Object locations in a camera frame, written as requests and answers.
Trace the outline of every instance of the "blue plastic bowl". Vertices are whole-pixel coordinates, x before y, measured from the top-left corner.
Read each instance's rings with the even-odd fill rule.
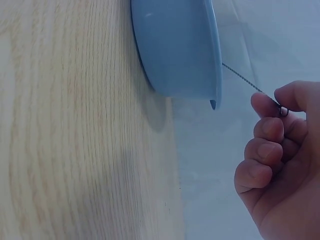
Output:
[[[135,40],[154,90],[221,103],[222,59],[212,0],[131,0]]]

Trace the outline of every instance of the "bowl rim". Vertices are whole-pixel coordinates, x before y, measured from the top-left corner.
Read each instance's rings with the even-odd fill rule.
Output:
[[[215,10],[212,0],[205,0],[204,5],[207,12],[208,22],[209,22],[209,31],[211,35],[211,43],[213,49],[214,65],[215,65],[215,88],[216,88],[216,99],[210,101],[211,107],[214,110],[219,109],[222,101],[222,78],[223,78],[223,69],[222,69],[222,54],[220,47],[220,38],[217,25],[217,19],[215,15]]]

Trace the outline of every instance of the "skin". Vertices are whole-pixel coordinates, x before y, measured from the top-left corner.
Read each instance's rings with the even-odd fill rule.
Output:
[[[320,82],[295,81],[274,96],[291,113],[278,118],[268,96],[252,96],[261,120],[235,171],[235,189],[265,240],[318,240]]]

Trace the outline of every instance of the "metal chain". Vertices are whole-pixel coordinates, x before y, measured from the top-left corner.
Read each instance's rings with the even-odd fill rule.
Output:
[[[228,65],[222,63],[222,66],[224,66],[225,68],[227,68],[229,71],[231,71],[232,73],[234,73],[235,75],[237,75],[239,78],[241,78],[242,80],[244,80],[247,84],[249,84],[251,87],[253,87],[255,90],[257,90],[259,93],[263,93],[264,92],[258,88],[256,85],[254,85],[251,81],[249,81],[248,79],[246,79],[244,76],[242,76],[240,73],[238,73],[237,71],[233,70],[231,67],[229,67]],[[283,106],[281,106],[279,103],[277,103],[276,101],[274,101],[274,103],[276,104],[276,106],[279,109],[279,116],[281,118],[285,118],[289,115],[289,109],[286,109],[286,112],[283,112]]]

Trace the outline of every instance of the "light wood grain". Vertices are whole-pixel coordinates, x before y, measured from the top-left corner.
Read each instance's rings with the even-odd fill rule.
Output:
[[[1,240],[181,240],[177,168],[129,0],[0,0]]]

